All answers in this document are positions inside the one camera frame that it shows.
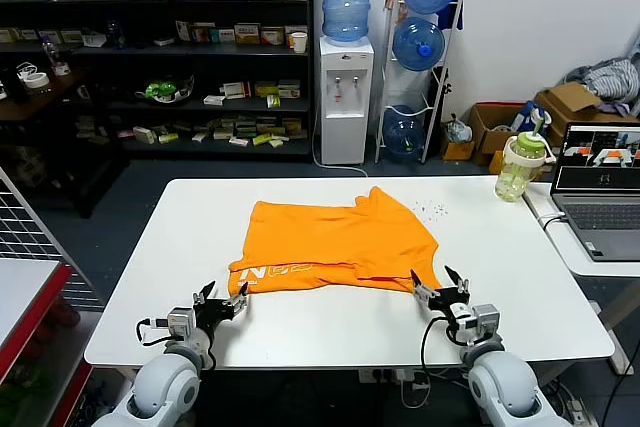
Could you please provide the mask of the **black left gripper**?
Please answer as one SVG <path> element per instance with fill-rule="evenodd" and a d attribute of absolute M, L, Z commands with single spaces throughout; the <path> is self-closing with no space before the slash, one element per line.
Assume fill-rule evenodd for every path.
<path fill-rule="evenodd" d="M 214 333 L 223 321 L 232 321 L 245 307 L 248 301 L 249 284 L 244 282 L 239 292 L 226 300 L 208 299 L 216 281 L 206 284 L 198 293 L 193 294 L 196 327 Z"/>

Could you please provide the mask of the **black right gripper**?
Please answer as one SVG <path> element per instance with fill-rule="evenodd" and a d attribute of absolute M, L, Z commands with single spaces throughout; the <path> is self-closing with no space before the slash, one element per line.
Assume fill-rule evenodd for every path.
<path fill-rule="evenodd" d="M 430 310 L 441 312 L 450 327 L 458 328 L 471 317 L 469 280 L 448 265 L 445 266 L 445 271 L 453 285 L 446 289 L 434 290 L 423 284 L 417 273 L 411 269 L 413 296 L 417 300 L 427 300 Z"/>

